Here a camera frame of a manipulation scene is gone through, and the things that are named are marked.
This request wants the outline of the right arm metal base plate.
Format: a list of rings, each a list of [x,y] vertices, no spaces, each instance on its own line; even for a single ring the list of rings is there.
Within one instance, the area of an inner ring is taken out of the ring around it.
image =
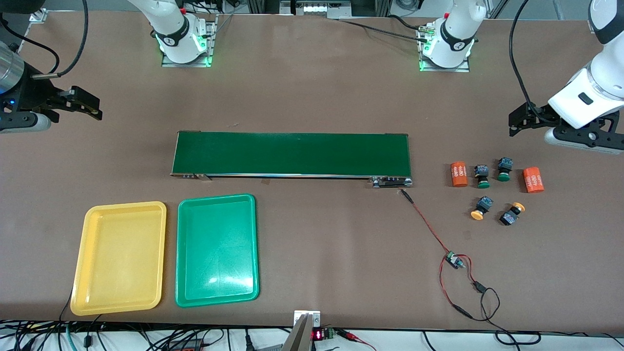
[[[176,33],[156,34],[162,51],[163,67],[211,67],[215,49],[218,17],[214,20],[183,14],[184,22]]]

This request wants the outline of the yellow push button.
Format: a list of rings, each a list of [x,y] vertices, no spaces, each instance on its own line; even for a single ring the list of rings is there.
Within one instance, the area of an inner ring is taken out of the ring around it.
[[[508,209],[508,211],[505,211],[501,215],[501,217],[499,217],[499,222],[501,222],[503,225],[513,225],[515,224],[515,222],[517,222],[519,214],[523,213],[524,211],[526,211],[524,205],[519,202],[513,202],[510,209]]]
[[[490,211],[492,205],[493,205],[492,198],[488,196],[479,198],[479,200],[477,201],[477,204],[475,205],[475,209],[471,211],[470,213],[471,217],[474,218],[475,220],[483,220],[486,213]]]

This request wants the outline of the yellow plastic tray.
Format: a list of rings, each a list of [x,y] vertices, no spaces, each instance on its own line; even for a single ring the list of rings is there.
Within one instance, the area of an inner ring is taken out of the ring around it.
[[[70,300],[74,315],[153,309],[162,298],[167,208],[159,201],[87,211]]]

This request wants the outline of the green conveyor belt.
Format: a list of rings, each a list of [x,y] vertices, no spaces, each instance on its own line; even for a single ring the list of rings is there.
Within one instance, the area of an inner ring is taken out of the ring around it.
[[[180,131],[171,175],[181,178],[347,178],[410,187],[406,134]]]

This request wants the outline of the silver control box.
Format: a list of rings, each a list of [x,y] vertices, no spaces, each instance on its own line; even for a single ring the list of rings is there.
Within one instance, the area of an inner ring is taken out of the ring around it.
[[[279,0],[278,14],[329,19],[386,17],[394,0]]]

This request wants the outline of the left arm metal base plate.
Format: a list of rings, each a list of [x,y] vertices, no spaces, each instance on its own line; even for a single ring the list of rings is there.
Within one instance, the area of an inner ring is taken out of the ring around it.
[[[446,35],[443,30],[444,18],[427,23],[416,31],[418,43],[419,69],[423,71],[448,71],[466,73],[469,71],[468,58],[475,38],[457,39]]]

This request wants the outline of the green plastic tray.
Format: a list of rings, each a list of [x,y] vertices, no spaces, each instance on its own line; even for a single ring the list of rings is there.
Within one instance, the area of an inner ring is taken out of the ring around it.
[[[259,296],[256,201],[252,194],[188,198],[178,206],[175,301],[181,308]]]

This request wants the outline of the orange cylinder with white print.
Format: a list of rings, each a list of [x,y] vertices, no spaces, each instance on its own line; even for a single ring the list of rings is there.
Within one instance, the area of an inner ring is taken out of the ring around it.
[[[543,193],[544,183],[538,167],[528,167],[522,172],[526,191],[529,194]]]
[[[465,162],[453,162],[450,165],[450,175],[452,187],[462,188],[468,186],[468,175]]]

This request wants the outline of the silver metal clamp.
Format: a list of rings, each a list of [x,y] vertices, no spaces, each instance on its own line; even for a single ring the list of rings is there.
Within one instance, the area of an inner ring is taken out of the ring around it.
[[[313,330],[321,325],[321,312],[296,310],[294,324],[280,351],[312,351]]]

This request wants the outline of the red clip lead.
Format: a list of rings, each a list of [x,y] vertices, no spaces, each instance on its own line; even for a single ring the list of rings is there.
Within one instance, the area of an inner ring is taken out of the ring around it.
[[[350,342],[366,345],[367,347],[370,347],[373,351],[377,351],[377,349],[374,346],[372,346],[372,344],[369,344],[368,342],[363,341],[361,338],[357,337],[356,335],[354,335],[354,333],[351,333],[350,331],[346,331],[341,328],[334,328],[334,332],[339,337],[345,338],[346,340]]]

